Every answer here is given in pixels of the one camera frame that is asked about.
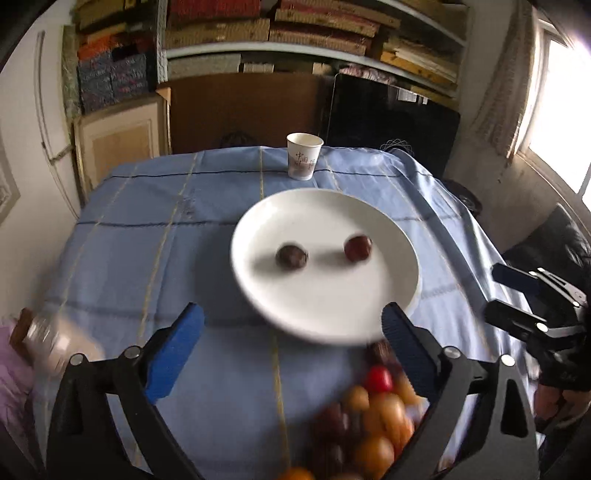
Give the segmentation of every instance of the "paper cup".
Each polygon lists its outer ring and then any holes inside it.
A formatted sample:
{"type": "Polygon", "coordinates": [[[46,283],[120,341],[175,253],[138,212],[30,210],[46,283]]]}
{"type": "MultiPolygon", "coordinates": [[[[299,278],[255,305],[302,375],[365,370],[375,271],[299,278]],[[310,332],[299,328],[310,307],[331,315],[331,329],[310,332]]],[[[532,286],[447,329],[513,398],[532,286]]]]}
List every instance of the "paper cup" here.
{"type": "Polygon", "coordinates": [[[289,134],[287,136],[287,173],[292,179],[310,180],[320,148],[324,141],[310,134],[289,134]]]}

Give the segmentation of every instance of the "screw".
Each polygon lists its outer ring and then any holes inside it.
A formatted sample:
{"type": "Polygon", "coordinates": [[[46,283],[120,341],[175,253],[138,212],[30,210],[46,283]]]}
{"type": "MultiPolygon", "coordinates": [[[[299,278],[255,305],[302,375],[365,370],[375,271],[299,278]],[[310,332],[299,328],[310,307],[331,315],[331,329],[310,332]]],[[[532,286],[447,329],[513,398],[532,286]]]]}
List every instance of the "screw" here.
{"type": "Polygon", "coordinates": [[[123,354],[125,355],[125,358],[129,358],[131,360],[134,358],[138,358],[141,352],[142,352],[142,349],[140,347],[138,347],[137,345],[134,345],[134,346],[130,346],[130,347],[126,348],[126,350],[123,354]]]}
{"type": "Polygon", "coordinates": [[[454,346],[447,346],[447,347],[445,347],[443,349],[443,353],[448,358],[460,358],[460,355],[462,354],[461,351],[459,351],[454,346]]]}
{"type": "Polygon", "coordinates": [[[74,365],[75,367],[80,365],[84,361],[84,355],[81,353],[75,353],[70,357],[70,364],[74,365]]]}
{"type": "Polygon", "coordinates": [[[501,362],[508,367],[515,365],[515,359],[511,355],[501,355],[501,362]]]}

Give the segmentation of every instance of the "blue tablecloth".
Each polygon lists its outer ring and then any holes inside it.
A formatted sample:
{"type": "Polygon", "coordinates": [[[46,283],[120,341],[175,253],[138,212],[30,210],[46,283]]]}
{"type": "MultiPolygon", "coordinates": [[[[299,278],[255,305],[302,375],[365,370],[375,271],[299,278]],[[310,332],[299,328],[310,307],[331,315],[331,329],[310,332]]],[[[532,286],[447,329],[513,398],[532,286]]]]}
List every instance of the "blue tablecloth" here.
{"type": "MultiPolygon", "coordinates": [[[[314,345],[275,330],[246,302],[229,262],[232,232],[264,196],[336,189],[396,222],[417,251],[423,278],[411,316],[442,345],[468,357],[510,353],[525,375],[524,349],[484,324],[491,298],[528,308],[495,284],[501,257],[468,210],[402,151],[323,148],[314,177],[287,176],[285,149],[248,147],[173,155],[118,167],[91,195],[61,256],[46,310],[84,327],[108,357],[142,345],[188,302],[206,312],[204,333],[171,395],[157,406],[208,479],[272,479],[301,462],[312,415],[363,378],[362,349],[314,345]]],[[[42,443],[57,382],[40,378],[42,443]]],[[[112,403],[122,440],[135,443],[112,403]]],[[[465,414],[472,403],[466,404],[465,414]]],[[[462,418],[448,453],[457,451],[462,418]]]]}

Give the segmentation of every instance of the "curtain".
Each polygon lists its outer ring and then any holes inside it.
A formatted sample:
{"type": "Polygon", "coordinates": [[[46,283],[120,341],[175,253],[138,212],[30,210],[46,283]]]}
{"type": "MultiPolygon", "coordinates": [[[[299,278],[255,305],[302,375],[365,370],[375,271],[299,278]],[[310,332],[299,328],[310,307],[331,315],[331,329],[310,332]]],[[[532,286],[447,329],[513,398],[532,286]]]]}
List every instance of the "curtain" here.
{"type": "Polygon", "coordinates": [[[495,73],[473,124],[476,136],[509,160],[527,106],[534,53],[533,7],[527,0],[517,0],[495,73]]]}

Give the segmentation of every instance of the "picture frame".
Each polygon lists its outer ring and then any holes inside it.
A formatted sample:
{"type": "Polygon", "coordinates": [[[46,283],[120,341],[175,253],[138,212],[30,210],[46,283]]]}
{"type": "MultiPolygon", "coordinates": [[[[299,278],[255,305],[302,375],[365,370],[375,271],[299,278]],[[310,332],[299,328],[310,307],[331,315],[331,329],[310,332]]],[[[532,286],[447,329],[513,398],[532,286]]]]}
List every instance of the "picture frame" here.
{"type": "Polygon", "coordinates": [[[4,145],[0,143],[0,223],[8,216],[20,197],[21,193],[12,176],[4,145]]]}
{"type": "Polygon", "coordinates": [[[113,168],[171,153],[170,93],[166,90],[76,119],[76,163],[85,203],[113,168]]]}

